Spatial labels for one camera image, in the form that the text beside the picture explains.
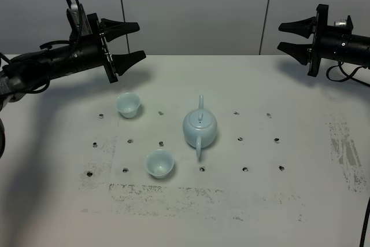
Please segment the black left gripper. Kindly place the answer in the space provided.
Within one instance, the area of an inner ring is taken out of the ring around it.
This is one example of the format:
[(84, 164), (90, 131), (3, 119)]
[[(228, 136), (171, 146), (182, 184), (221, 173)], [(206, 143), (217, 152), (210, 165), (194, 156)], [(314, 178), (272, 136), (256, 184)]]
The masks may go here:
[(140, 30), (138, 23), (120, 22), (108, 19), (101, 19), (100, 23), (96, 13), (88, 14), (87, 19), (94, 37), (94, 44), (98, 50), (97, 56), (99, 65), (104, 67), (110, 83), (118, 81), (116, 74), (122, 76), (132, 66), (146, 58), (146, 54), (143, 50), (128, 54), (114, 54), (111, 57), (106, 44), (106, 41), (111, 42), (123, 35), (138, 32)]

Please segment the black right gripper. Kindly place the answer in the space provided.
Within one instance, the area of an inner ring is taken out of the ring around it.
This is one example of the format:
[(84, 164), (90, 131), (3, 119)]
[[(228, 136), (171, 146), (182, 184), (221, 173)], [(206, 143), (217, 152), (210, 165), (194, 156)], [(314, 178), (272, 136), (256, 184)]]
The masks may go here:
[(325, 48), (325, 41), (323, 41), (328, 26), (328, 9), (328, 5), (319, 4), (314, 17), (281, 23), (278, 28), (281, 32), (296, 34), (304, 38), (309, 38), (313, 34), (312, 45), (280, 42), (277, 47), (278, 50), (292, 56), (301, 65), (309, 63), (308, 75), (312, 77), (318, 75), (321, 60), (329, 59), (328, 50)]

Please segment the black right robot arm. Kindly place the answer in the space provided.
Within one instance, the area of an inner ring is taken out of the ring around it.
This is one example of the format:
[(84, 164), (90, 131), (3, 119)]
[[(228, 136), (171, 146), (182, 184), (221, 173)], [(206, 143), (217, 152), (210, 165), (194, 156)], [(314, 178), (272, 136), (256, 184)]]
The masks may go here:
[(352, 34), (350, 16), (342, 23), (328, 25), (328, 8), (328, 5), (319, 4), (314, 17), (279, 26), (281, 32), (306, 39), (312, 36), (312, 43), (281, 42), (277, 49), (292, 56), (301, 65), (308, 66), (308, 75), (313, 77), (317, 76), (323, 58), (369, 68), (369, 38)]

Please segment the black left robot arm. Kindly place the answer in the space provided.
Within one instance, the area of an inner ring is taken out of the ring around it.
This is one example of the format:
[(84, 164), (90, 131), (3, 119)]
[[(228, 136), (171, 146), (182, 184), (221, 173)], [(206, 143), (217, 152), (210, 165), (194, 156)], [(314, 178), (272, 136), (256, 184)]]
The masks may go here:
[(138, 23), (124, 23), (87, 15), (90, 31), (79, 36), (73, 28), (69, 40), (41, 45), (41, 50), (8, 59), (1, 69), (1, 108), (17, 102), (26, 94), (44, 92), (53, 79), (104, 67), (110, 83), (115, 83), (132, 66), (146, 58), (143, 50), (128, 54), (110, 54), (108, 42), (139, 31)]

